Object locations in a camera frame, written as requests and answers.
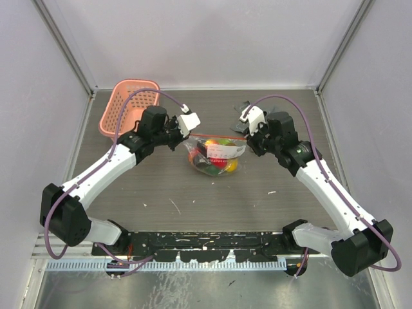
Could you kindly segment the pink plastic basket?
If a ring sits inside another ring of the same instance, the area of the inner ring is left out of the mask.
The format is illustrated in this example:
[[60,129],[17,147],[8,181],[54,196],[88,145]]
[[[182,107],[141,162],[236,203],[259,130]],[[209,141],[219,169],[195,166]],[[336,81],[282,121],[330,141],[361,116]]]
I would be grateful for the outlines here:
[[[124,101],[132,94],[142,88],[156,89],[160,87],[156,82],[141,79],[126,79],[120,81],[111,93],[106,109],[98,124],[98,130],[106,137],[114,139],[118,116]],[[122,135],[134,128],[135,122],[141,119],[143,111],[148,106],[159,105],[159,94],[145,91],[136,94],[128,103],[122,114],[118,135]]]

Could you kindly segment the yellow pear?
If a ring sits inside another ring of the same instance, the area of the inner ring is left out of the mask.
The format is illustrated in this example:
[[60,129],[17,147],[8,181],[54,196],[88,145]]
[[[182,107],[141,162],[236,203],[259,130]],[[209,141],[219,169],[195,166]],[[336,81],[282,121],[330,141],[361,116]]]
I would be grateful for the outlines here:
[[227,165],[225,167],[225,172],[233,173],[238,168],[239,161],[237,158],[227,160]]

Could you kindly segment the green apple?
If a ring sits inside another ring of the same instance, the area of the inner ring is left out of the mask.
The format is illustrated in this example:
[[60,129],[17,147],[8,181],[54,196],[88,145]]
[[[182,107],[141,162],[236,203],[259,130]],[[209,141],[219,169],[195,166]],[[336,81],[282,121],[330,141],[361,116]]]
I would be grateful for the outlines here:
[[219,139],[218,140],[219,145],[232,145],[232,141],[230,139]]

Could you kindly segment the clear zip top bag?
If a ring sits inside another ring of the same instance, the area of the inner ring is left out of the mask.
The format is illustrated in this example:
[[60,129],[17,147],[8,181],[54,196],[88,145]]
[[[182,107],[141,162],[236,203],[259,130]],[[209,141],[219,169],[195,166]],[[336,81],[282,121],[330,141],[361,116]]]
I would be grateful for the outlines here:
[[[198,142],[203,143],[208,139],[219,140],[219,139],[230,139],[232,141],[232,145],[210,145],[207,147],[207,156],[203,156],[198,152],[196,149],[196,144]],[[212,165],[210,162],[210,158],[221,158],[221,159],[234,159],[237,158],[239,161],[238,168],[233,173],[225,172],[225,169],[221,169],[220,174],[218,176],[213,177],[220,177],[220,176],[228,176],[238,172],[241,169],[241,156],[243,156],[246,152],[246,139],[234,136],[221,136],[221,135],[202,135],[202,134],[192,134],[184,143],[184,146],[189,153],[196,153],[197,156],[194,157],[193,163],[190,164],[191,167],[196,169],[198,172],[203,172],[203,170]]]

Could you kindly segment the red apple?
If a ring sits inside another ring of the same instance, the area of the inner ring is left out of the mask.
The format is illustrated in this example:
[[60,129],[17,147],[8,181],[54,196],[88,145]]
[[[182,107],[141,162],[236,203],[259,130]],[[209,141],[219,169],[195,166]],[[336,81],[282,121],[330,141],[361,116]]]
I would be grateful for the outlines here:
[[221,158],[210,158],[210,162],[213,166],[215,166],[218,169],[224,169],[227,166],[228,160],[226,159],[221,159]]

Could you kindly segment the dark green avocado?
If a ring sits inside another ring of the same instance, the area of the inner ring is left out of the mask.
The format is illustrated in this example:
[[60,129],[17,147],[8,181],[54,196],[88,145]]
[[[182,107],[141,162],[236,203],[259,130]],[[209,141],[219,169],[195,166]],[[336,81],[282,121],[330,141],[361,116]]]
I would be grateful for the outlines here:
[[210,165],[203,170],[203,172],[209,176],[218,176],[220,171],[221,169],[217,168],[215,165]]

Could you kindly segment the dark purple mangosteen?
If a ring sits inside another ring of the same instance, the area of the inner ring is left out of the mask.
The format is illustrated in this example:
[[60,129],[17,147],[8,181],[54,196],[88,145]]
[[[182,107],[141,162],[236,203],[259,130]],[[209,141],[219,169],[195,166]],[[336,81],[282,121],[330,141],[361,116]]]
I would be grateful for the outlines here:
[[202,154],[203,156],[207,156],[207,146],[203,143],[198,142],[196,144],[196,149],[198,150],[198,152],[200,154]]

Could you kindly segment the red yellow mango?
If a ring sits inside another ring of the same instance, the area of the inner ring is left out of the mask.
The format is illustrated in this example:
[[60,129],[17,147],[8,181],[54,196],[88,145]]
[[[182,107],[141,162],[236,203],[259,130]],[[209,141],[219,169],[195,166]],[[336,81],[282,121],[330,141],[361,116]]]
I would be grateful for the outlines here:
[[217,140],[208,139],[204,142],[205,147],[209,147],[210,145],[219,145]]

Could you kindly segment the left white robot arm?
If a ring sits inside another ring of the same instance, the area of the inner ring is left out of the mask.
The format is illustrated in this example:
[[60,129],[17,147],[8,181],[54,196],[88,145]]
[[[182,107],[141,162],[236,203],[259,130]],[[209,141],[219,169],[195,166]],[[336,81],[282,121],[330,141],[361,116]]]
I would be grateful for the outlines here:
[[189,137],[200,121],[186,105],[181,110],[181,115],[169,117],[161,106],[148,107],[133,128],[114,138],[110,150],[92,166],[60,186],[50,183],[44,188],[40,224],[44,227],[46,250],[53,259],[62,255],[53,252],[51,235],[58,237],[65,248],[90,241],[114,255],[128,250],[129,231],[113,220],[89,217],[87,209],[104,189],[153,154],[156,147],[175,150]]

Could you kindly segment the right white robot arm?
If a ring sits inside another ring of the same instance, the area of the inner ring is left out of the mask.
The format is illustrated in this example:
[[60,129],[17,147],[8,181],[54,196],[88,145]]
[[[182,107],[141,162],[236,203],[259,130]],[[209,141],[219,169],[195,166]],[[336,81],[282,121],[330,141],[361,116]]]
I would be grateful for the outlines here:
[[337,268],[354,276],[386,258],[393,235],[387,220],[377,221],[344,189],[310,140],[298,137],[287,112],[265,114],[253,107],[240,116],[247,125],[247,144],[258,156],[273,154],[280,166],[305,185],[335,223],[336,230],[297,220],[283,229],[283,248],[303,247],[330,256]]

